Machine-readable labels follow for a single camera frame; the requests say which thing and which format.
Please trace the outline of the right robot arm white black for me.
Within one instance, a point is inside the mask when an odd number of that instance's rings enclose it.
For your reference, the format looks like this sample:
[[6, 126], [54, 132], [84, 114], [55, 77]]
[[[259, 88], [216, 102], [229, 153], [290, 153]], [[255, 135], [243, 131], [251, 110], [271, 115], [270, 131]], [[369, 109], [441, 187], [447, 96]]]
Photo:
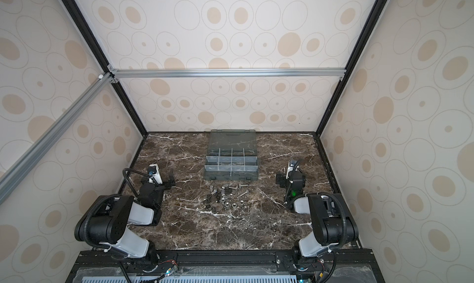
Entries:
[[341, 194], [305, 194], [306, 176], [295, 167], [276, 174], [276, 184], [285, 190], [284, 206], [309, 215], [312, 231], [296, 242], [296, 258], [321, 257], [359, 238], [359, 229]]

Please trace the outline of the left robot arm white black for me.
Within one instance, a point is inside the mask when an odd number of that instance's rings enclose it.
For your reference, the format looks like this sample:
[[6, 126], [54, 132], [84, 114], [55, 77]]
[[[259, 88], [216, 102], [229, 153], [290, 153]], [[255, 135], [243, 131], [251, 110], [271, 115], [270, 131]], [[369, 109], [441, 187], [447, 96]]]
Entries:
[[149, 165], [144, 173], [125, 168], [122, 174], [132, 194], [100, 195], [78, 221], [74, 236], [120, 259], [154, 263], [159, 259], [154, 243], [139, 237], [129, 226], [158, 225], [165, 191], [175, 186], [175, 177], [169, 174], [164, 181], [157, 164]]

